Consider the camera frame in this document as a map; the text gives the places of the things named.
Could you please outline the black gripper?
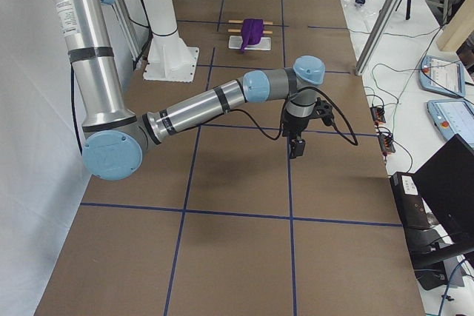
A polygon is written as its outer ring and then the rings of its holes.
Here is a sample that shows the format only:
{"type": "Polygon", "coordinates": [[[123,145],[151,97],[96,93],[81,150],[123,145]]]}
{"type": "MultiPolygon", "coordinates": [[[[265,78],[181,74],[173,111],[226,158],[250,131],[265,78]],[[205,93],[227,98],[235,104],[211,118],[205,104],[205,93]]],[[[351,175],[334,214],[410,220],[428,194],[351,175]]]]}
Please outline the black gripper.
{"type": "Polygon", "coordinates": [[[304,154],[306,141],[301,136],[303,131],[306,130],[309,121],[308,117],[301,118],[292,115],[286,110],[284,111],[282,136],[294,139],[290,142],[290,158],[301,157],[304,154]]]}

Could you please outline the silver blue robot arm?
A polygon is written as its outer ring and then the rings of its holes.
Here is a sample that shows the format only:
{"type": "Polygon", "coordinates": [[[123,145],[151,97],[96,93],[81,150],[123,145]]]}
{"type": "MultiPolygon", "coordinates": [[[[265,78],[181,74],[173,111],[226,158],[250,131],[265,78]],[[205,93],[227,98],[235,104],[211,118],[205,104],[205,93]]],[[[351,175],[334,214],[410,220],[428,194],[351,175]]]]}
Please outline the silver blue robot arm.
{"type": "Polygon", "coordinates": [[[311,120],[334,123],[333,106],[320,90],[325,66],[313,56],[299,57],[289,68],[250,71],[164,110],[136,115],[124,103],[102,9],[106,0],[52,1],[86,112],[82,159],[98,178],[129,177],[165,138],[239,111],[246,103],[284,102],[278,135],[290,139],[292,157],[303,154],[301,135],[311,120]]]}

